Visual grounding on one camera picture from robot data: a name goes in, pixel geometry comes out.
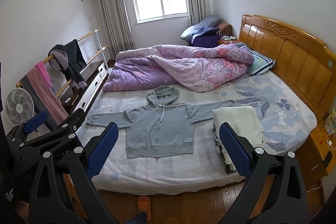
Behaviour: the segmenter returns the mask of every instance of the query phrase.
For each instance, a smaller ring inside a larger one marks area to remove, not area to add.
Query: blue pants
[[[135,218],[127,221],[125,224],[147,224],[147,214],[145,212],[141,212]]]

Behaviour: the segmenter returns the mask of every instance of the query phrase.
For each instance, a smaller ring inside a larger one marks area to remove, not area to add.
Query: orange slipper
[[[151,201],[147,196],[141,196],[138,198],[138,209],[140,212],[147,214],[147,221],[151,220]]]

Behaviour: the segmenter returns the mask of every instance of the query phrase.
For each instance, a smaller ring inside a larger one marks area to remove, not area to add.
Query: hoodie sleeve
[[[127,128],[137,119],[137,110],[124,110],[116,113],[99,113],[89,117],[86,124],[97,127],[107,127],[110,122],[115,122],[119,129]]]
[[[212,119],[212,110],[223,106],[233,106],[232,102],[214,102],[201,105],[187,105],[187,117],[191,123],[206,121]]]

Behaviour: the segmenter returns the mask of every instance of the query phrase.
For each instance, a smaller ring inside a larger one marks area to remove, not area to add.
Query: blue textured pad
[[[26,133],[34,132],[35,129],[37,129],[39,126],[46,122],[47,118],[48,114],[45,111],[41,111],[25,123],[24,131]]]
[[[118,136],[118,126],[114,123],[88,157],[86,175],[90,180],[93,176],[99,175],[107,157],[118,140]]]
[[[225,124],[222,124],[219,128],[219,139],[235,165],[238,174],[248,180],[252,175],[250,157]]]

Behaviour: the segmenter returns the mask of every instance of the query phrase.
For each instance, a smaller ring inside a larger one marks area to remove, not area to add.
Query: comforter
[[[181,85],[206,92],[245,73],[254,57],[235,44],[215,48],[157,45],[120,52],[104,91]]]

